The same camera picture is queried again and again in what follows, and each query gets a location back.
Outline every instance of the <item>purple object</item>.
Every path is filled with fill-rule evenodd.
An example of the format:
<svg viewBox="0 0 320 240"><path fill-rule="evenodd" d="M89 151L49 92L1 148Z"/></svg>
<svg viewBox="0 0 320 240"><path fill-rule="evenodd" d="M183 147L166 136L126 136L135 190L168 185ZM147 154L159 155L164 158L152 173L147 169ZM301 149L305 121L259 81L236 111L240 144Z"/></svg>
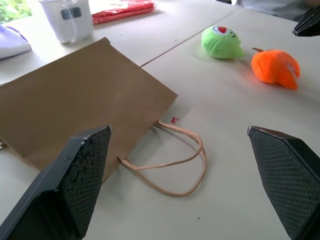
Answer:
<svg viewBox="0 0 320 240"><path fill-rule="evenodd" d="M31 51L27 39L13 27L0 24L0 59Z"/></svg>

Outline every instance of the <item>textured gripper pad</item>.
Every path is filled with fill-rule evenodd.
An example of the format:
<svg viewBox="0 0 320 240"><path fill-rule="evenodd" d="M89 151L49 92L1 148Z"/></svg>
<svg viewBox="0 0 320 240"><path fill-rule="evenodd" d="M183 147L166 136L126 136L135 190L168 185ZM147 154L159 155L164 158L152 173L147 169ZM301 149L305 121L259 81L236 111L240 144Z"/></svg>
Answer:
<svg viewBox="0 0 320 240"><path fill-rule="evenodd" d="M74 163L61 186L61 194L84 238L95 209L105 170L110 129L90 136L74 158Z"/></svg>
<svg viewBox="0 0 320 240"><path fill-rule="evenodd" d="M320 207L320 183L284 140L257 130L249 136L264 190L289 237L300 240Z"/></svg>

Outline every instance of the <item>cartoon face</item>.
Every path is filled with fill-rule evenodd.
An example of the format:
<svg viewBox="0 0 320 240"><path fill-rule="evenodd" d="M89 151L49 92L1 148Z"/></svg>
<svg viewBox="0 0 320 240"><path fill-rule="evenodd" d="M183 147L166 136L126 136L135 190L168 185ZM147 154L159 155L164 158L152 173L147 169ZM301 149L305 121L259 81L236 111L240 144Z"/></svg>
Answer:
<svg viewBox="0 0 320 240"><path fill-rule="evenodd" d="M212 32L214 34L224 36L227 38L238 38L237 34L234 31L232 31L231 29L226 28L224 26L213 26Z"/></svg>

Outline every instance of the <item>brown paper bag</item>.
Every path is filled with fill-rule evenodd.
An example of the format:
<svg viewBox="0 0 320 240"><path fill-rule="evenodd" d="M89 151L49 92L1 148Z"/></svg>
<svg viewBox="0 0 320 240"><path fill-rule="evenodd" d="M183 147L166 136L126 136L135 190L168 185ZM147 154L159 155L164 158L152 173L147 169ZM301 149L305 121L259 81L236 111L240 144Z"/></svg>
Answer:
<svg viewBox="0 0 320 240"><path fill-rule="evenodd" d="M42 170L71 136L111 125L107 176L176 97L103 38L0 86L0 139Z"/></svg>

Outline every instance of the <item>orange plush toy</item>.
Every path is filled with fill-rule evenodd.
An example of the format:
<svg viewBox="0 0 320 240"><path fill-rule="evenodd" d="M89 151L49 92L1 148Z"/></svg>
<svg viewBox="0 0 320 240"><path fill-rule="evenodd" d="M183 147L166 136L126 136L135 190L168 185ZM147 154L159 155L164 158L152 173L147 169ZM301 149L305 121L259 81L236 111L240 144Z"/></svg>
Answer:
<svg viewBox="0 0 320 240"><path fill-rule="evenodd" d="M297 90L296 79L300 76L298 62L285 51L258 51L251 61L252 69L257 78L268 84L280 84L287 89Z"/></svg>

